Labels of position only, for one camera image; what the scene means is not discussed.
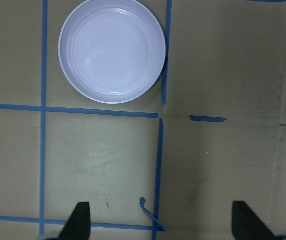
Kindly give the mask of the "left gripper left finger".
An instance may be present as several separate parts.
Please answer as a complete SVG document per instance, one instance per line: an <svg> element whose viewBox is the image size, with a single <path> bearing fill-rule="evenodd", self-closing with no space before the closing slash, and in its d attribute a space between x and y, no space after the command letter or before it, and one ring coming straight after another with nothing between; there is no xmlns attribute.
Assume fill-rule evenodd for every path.
<svg viewBox="0 0 286 240"><path fill-rule="evenodd" d="M91 233L90 206L88 202L76 204L59 234L60 240L88 240Z"/></svg>

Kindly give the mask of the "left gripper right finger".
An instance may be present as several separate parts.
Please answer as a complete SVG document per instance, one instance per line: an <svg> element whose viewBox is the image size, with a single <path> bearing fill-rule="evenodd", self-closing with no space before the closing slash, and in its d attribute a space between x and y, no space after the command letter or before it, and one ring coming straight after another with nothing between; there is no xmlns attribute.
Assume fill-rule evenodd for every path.
<svg viewBox="0 0 286 240"><path fill-rule="evenodd" d="M232 203L232 235L235 240L274 240L275 235L244 201Z"/></svg>

